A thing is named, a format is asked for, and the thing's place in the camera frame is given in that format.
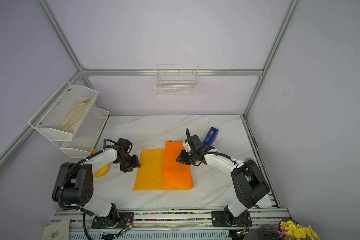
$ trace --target black cable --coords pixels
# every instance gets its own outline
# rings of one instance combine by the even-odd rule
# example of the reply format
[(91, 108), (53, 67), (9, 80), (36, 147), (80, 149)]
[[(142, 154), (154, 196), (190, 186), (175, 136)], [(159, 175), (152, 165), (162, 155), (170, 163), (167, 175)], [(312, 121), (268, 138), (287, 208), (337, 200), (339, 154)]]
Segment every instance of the black cable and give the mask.
[(189, 133), (188, 128), (185, 129), (185, 134), (187, 135), (186, 141), (189, 144), (189, 147), (191, 148), (191, 154), (192, 154), (192, 158), (193, 158), (193, 156), (196, 154), (196, 152), (195, 152), (195, 148), (194, 148), (193, 142), (191, 140), (191, 134)]
[(85, 212), (83, 212), (83, 228), (84, 228), (84, 234), (87, 237), (87, 239), (92, 240), (91, 236), (87, 232), (87, 227), (85, 226)]
[(214, 155), (218, 155), (218, 156), (228, 158), (231, 162), (233, 162), (233, 164), (239, 165), (236, 161), (232, 160), (230, 156), (228, 156), (228, 155), (226, 155), (224, 153), (221, 153), (221, 152), (204, 152), (204, 153), (200, 154), (200, 156), (197, 158), (197, 160), (201, 159), (202, 156), (207, 155), (207, 154), (214, 154)]
[(116, 239), (116, 234), (107, 234), (107, 235), (102, 235), (101, 236), (101, 239), (104, 239), (104, 240), (113, 240), (113, 239)]
[(224, 224), (227, 227), (232, 227), (232, 225), (229, 225), (226, 222), (221, 221), (219, 218), (216, 218), (216, 220), (218, 220), (219, 222), (221, 222), (222, 224)]
[(129, 148), (129, 151), (127, 152), (127, 154), (129, 154), (129, 153), (132, 151), (132, 147), (133, 147), (133, 145), (132, 145), (132, 143), (130, 142), (130, 148)]
[(62, 202), (62, 195), (64, 193), (64, 189), (65, 189), (65, 185), (67, 184), (68, 180), (70, 180), (71, 178), (71, 175), (72, 175), (72, 172), (75, 170), (75, 168), (82, 164), (83, 162), (85, 162), (86, 159), (82, 159), (78, 162), (75, 162), (70, 168), (69, 170), (67, 171), (66, 175), (64, 176), (64, 179), (62, 180), (62, 183), (61, 183), (61, 187), (59, 189), (59, 194), (58, 194), (58, 204), (59, 204), (59, 207), (63, 210), (79, 210), (80, 207), (78, 206), (74, 206), (74, 207), (68, 207), (66, 206), (63, 202)]
[[(250, 168), (245, 162), (244, 162), (244, 168)], [(255, 207), (255, 208), (260, 208), (260, 206), (259, 205), (257, 205), (257, 204), (253, 204), (250, 200), (248, 200), (248, 198), (243, 194), (243, 192), (241, 191), (241, 189), (240, 189), (240, 187), (239, 187), (239, 190), (240, 190), (240, 192), (241, 192), (241, 194), (243, 195), (243, 197), (245, 198), (245, 200), (247, 200), (247, 202), (249, 202), (253, 207)]]
[(105, 149), (106, 146), (107, 146), (106, 141), (108, 141), (108, 142), (113, 142), (114, 144), (117, 144), (117, 142), (115, 142), (115, 141), (112, 141), (112, 140), (110, 140), (110, 139), (108, 139), (108, 138), (104, 138), (104, 140), (103, 140), (103, 149)]

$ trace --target marble table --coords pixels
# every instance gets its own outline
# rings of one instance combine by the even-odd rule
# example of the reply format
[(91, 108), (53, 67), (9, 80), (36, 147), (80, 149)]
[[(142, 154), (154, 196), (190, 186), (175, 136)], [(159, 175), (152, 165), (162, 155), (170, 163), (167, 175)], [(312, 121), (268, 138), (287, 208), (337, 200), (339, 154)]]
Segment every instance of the marble table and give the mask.
[[(213, 146), (220, 152), (238, 160), (254, 158), (240, 115), (110, 116), (96, 149), (102, 148), (104, 138), (126, 138), (133, 143), (131, 155), (139, 157), (142, 149), (184, 141), (186, 128), (203, 141), (211, 127), (219, 130)], [(191, 166), (194, 188), (186, 191), (133, 191), (136, 173), (123, 173), (114, 164), (104, 176), (94, 177), (94, 191), (119, 210), (222, 209), (235, 197), (231, 176), (209, 165)], [(269, 195), (257, 204), (272, 206)]]

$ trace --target orange cloth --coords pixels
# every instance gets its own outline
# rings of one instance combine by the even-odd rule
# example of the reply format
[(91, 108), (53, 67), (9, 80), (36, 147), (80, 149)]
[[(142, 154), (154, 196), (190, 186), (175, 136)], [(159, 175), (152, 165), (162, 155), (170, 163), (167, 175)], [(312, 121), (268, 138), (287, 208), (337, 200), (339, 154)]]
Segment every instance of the orange cloth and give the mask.
[(189, 186), (163, 186), (164, 155), (166, 151), (164, 148), (143, 149), (141, 151), (139, 158), (141, 167), (137, 169), (134, 191), (189, 190), (193, 188), (193, 185), (191, 188)]
[(176, 162), (176, 159), (182, 149), (185, 150), (182, 142), (165, 143), (163, 186), (176, 186), (181, 188), (181, 190), (189, 190), (193, 188), (191, 167)]

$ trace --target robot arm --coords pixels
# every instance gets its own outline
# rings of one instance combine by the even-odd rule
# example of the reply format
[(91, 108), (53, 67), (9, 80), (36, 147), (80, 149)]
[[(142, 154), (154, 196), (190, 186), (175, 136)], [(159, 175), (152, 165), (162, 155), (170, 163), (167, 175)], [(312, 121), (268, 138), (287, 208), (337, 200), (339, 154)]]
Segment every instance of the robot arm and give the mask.
[(77, 209), (94, 216), (102, 227), (114, 227), (118, 222), (116, 206), (94, 193), (93, 174), (111, 162), (119, 163), (123, 172), (141, 167), (138, 157), (128, 154), (131, 149), (132, 143), (126, 139), (119, 139), (118, 142), (104, 139), (103, 149), (95, 154), (76, 163), (62, 164), (52, 199), (58, 202), (63, 210)]
[(253, 159), (249, 157), (245, 161), (233, 159), (218, 152), (212, 146), (205, 146), (197, 135), (190, 136), (188, 129), (186, 134), (187, 139), (183, 142), (185, 150), (181, 151), (176, 161), (195, 166), (203, 162), (231, 175), (236, 197), (225, 207), (225, 220), (228, 225), (235, 225), (247, 209), (258, 207), (256, 203), (270, 191), (268, 183)]

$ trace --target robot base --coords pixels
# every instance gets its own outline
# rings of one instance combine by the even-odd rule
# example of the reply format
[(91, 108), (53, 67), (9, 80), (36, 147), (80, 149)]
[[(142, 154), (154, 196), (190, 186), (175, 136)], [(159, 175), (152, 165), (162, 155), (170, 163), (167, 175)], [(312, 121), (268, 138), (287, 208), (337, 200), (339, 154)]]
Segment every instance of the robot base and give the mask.
[[(248, 225), (252, 227), (252, 220), (248, 211), (243, 212), (237, 219), (237, 224), (234, 224), (232, 227), (246, 227)], [(212, 211), (212, 226), (214, 227), (227, 227), (225, 211)]]
[(92, 229), (99, 228), (126, 228), (127, 223), (133, 223), (133, 212), (117, 212), (116, 206), (112, 204), (110, 213), (106, 217), (94, 217), (91, 225)]

